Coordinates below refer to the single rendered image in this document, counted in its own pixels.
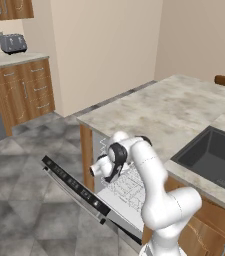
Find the wooden wall cupboards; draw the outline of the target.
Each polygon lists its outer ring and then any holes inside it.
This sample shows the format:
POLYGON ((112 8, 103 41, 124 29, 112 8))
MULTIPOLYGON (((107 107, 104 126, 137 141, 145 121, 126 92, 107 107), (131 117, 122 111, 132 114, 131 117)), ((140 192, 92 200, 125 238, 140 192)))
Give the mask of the wooden wall cupboards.
POLYGON ((0 0, 0 21, 33 17, 32 0, 0 0))

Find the grey dishwasher body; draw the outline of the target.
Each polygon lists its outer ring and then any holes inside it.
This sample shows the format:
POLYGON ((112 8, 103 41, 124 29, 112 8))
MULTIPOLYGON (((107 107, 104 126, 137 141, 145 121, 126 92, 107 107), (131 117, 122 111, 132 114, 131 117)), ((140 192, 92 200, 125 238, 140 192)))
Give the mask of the grey dishwasher body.
MULTIPOLYGON (((92 132, 92 135, 93 135, 93 157, 94 157, 94 160, 97 160, 97 158, 101 154, 106 153, 107 137, 95 131, 92 132)), ((96 193, 100 192, 105 186, 106 184, 103 182, 102 175, 98 175, 94 178, 94 188, 96 193)))

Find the grey toaster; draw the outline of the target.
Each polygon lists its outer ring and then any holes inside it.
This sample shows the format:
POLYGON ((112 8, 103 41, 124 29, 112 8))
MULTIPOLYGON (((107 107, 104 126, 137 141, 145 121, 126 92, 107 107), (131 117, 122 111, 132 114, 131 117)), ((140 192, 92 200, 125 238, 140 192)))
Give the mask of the grey toaster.
POLYGON ((0 36, 0 48, 6 54, 15 54, 27 51, 27 43, 22 34, 6 34, 0 36))

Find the wooden base cupboard run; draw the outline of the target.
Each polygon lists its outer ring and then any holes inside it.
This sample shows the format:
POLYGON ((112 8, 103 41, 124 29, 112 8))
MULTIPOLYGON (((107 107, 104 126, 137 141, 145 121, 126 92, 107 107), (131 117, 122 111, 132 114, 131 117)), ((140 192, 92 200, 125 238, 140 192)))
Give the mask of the wooden base cupboard run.
POLYGON ((55 103, 48 59, 1 67, 0 92, 11 126, 53 112, 55 103))

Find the dishwasher door with black panel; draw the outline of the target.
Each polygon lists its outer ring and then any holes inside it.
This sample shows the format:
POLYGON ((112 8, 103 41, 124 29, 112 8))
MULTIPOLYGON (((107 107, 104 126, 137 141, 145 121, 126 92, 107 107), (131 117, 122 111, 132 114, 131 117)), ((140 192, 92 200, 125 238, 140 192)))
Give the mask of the dishwasher door with black panel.
POLYGON ((82 197, 90 206, 99 211, 106 218, 105 223, 108 223, 110 226, 116 226, 128 237, 134 240, 136 244, 142 244, 142 232, 120 213, 117 213, 116 210, 101 197, 90 191, 83 183, 79 182, 74 176, 66 172, 47 155, 43 157, 42 162, 43 168, 48 167, 60 180, 82 197))

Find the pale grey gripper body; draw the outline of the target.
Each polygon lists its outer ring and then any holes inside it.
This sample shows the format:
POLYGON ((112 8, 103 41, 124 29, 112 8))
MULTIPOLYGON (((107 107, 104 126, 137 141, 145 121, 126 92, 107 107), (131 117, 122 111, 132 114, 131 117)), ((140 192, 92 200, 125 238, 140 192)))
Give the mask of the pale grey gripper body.
POLYGON ((122 170, 121 165, 115 165, 111 175, 109 177, 105 177, 105 181, 110 183, 115 176, 120 174, 121 170, 122 170))

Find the wooden island side panel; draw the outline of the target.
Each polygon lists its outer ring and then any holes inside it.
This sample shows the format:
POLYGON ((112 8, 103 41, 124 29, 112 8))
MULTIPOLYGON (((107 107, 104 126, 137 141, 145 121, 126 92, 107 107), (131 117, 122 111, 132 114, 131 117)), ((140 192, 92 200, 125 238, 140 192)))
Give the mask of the wooden island side panel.
POLYGON ((85 125, 80 125, 80 141, 82 150, 82 167, 84 185, 94 191, 94 178, 90 174, 90 166, 93 164, 92 130, 85 125))

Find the wooden island cupboard door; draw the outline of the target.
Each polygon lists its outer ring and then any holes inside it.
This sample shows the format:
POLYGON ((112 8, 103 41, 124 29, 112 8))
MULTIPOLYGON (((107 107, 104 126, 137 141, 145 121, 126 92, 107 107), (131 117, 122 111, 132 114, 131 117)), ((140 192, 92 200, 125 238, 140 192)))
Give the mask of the wooden island cupboard door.
POLYGON ((179 245, 188 256, 221 256, 225 244, 225 206, 215 198, 225 189, 203 178, 195 178, 202 208, 181 232, 179 245))

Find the black sink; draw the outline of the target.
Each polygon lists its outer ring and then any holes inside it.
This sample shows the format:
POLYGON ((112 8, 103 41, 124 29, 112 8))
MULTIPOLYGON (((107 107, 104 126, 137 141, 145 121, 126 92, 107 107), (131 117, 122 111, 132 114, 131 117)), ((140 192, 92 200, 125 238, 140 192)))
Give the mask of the black sink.
POLYGON ((225 189, 225 131, 208 126, 171 160, 225 189))

